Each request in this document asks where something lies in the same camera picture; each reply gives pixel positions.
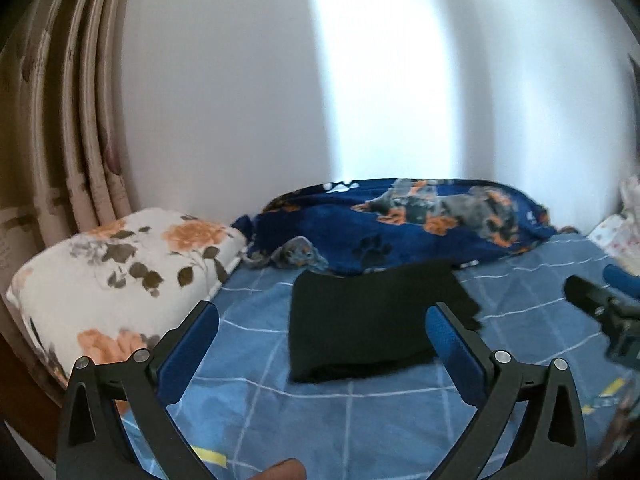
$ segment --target yellow stripe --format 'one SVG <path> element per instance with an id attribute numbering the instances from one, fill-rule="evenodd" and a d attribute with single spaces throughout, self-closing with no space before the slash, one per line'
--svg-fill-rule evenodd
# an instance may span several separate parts
<path id="1" fill-rule="evenodd" d="M 193 450 L 196 452 L 196 455 L 203 462 L 216 464 L 226 469 L 226 455 L 223 455 L 222 453 L 218 453 L 217 451 L 203 449 L 201 447 L 195 447 L 195 446 L 191 446 L 191 447 L 193 447 Z"/>
<path id="2" fill-rule="evenodd" d="M 613 381 L 609 386 L 607 386 L 602 393 L 599 395 L 600 397 L 610 397 L 613 394 L 616 394 L 622 386 L 625 385 L 625 380 L 621 378 L 617 378 Z"/>

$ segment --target dachshund print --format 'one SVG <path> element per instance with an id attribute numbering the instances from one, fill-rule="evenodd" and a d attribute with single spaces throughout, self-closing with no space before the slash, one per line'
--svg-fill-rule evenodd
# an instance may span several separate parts
<path id="1" fill-rule="evenodd" d="M 516 204 L 498 187 L 473 186 L 464 194 L 438 196 L 427 180 L 399 178 L 381 196 L 352 209 L 376 213 L 385 224 L 421 225 L 438 236 L 464 226 L 500 247 L 518 240 Z"/>
<path id="2" fill-rule="evenodd" d="M 329 265 L 314 245 L 303 236 L 292 238 L 273 251 L 270 256 L 265 253 L 254 253 L 251 256 L 244 256 L 242 260 L 250 269 L 262 269 L 273 263 L 279 269 L 308 266 L 316 272 L 324 272 Z"/>

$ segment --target blue gripper pad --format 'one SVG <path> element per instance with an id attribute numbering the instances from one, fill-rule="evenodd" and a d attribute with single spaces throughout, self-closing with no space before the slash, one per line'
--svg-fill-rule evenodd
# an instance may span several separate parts
<path id="1" fill-rule="evenodd" d="M 428 308 L 425 328 L 462 400 L 476 408 L 484 406 L 487 398 L 484 371 L 458 331 L 437 306 Z"/>
<path id="2" fill-rule="evenodd" d="M 602 279 L 626 295 L 640 300 L 640 278 L 637 276 L 632 276 L 618 266 L 608 265 L 602 271 Z"/>
<path id="3" fill-rule="evenodd" d="M 163 406 L 180 400 L 218 333 L 219 322 L 218 310 L 209 303 L 164 361 L 158 370 L 156 390 L 156 397 Z"/>

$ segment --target finger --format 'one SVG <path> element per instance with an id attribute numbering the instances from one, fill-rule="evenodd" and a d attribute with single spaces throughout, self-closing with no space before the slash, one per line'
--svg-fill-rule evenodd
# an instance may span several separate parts
<path id="1" fill-rule="evenodd" d="M 271 466 L 251 480 L 306 480 L 306 469 L 299 460 L 289 458 Z"/>

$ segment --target dog print blanket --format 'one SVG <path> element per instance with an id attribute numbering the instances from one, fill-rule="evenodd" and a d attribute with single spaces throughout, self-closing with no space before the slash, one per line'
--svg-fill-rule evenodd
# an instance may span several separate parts
<path id="1" fill-rule="evenodd" d="M 435 258 L 454 265 L 496 260 L 556 234 L 546 208 L 512 187 L 407 178 L 307 187 L 234 226 L 253 240 L 254 259 L 276 254 L 271 262 L 279 267 L 343 275 Z"/>

